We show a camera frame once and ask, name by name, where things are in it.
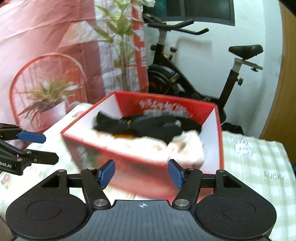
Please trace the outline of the red printed backdrop curtain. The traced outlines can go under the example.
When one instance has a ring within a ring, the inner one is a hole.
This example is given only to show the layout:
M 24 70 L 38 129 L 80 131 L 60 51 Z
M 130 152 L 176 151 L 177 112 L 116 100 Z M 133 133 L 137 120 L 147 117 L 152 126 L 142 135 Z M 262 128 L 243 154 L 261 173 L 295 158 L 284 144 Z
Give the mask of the red printed backdrop curtain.
M 80 103 L 147 92 L 140 1 L 1 1 L 1 122 L 42 133 Z

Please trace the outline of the red strawberry cardboard box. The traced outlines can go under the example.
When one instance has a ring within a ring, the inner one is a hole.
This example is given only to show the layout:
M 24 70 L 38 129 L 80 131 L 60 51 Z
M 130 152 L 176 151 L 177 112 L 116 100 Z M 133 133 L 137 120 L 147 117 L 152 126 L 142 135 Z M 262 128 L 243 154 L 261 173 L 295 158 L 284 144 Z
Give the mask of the red strawberry cardboard box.
M 117 137 L 94 129 L 96 116 L 178 115 L 196 121 L 201 132 L 183 132 L 170 144 L 153 138 Z M 173 200 L 177 188 L 168 161 L 214 174 L 223 168 L 221 125 L 217 107 L 208 102 L 165 95 L 113 92 L 88 108 L 61 132 L 79 169 L 115 162 L 111 187 L 137 197 Z

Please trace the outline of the checked bunny tablecloth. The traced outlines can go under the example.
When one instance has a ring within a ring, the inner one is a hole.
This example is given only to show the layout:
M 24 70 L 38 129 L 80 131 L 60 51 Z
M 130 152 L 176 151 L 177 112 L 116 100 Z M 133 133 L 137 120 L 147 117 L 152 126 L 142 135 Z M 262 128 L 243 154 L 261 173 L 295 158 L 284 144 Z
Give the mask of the checked bunny tablecloth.
M 78 171 L 60 132 L 91 106 L 79 104 L 45 132 L 44 144 L 29 145 L 33 150 L 57 153 L 60 158 L 57 165 L 32 165 L 22 176 L 1 173 L 1 240 L 12 237 L 5 230 L 5 212 L 16 198 L 57 169 Z M 275 207 L 277 219 L 270 239 L 295 240 L 295 175 L 283 144 L 230 132 L 222 132 L 222 143 L 224 168 Z

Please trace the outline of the dark window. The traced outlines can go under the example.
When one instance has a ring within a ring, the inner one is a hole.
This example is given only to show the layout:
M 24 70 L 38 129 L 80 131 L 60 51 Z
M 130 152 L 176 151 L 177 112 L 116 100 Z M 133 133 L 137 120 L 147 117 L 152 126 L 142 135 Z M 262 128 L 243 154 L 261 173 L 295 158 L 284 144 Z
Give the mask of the dark window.
M 143 6 L 144 13 L 163 21 L 184 21 L 217 23 L 234 26 L 234 4 L 230 0 L 162 0 L 153 7 Z

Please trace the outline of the black knit sock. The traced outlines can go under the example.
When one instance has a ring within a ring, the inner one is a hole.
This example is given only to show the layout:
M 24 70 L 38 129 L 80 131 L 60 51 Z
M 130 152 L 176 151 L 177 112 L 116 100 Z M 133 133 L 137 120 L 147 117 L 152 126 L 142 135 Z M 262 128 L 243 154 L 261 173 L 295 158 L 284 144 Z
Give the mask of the black knit sock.
M 200 133 L 202 126 L 189 118 L 163 115 L 150 117 L 147 115 L 126 116 L 120 119 L 111 118 L 103 112 L 98 112 L 93 128 L 99 132 L 115 136 L 149 137 L 169 144 L 175 136 L 183 132 L 196 131 Z

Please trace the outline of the white fluffy cloth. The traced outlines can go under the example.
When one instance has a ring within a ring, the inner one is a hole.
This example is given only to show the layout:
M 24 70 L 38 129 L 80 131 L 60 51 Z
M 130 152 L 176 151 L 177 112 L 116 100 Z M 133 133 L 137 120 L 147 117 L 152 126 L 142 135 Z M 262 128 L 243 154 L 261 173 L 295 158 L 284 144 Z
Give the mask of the white fluffy cloth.
M 183 132 L 175 136 L 169 144 L 149 137 L 116 138 L 97 131 L 92 132 L 89 140 L 96 146 L 154 162 L 174 159 L 180 165 L 200 167 L 205 161 L 203 143 L 196 131 Z

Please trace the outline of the wooden door panel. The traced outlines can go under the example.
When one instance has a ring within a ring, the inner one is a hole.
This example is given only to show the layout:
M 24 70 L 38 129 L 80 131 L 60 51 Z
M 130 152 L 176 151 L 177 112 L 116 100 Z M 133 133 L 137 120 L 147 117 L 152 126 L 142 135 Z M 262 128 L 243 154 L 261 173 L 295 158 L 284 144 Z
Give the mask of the wooden door panel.
M 261 138 L 284 145 L 295 165 L 295 1 L 279 1 L 282 56 L 275 96 Z

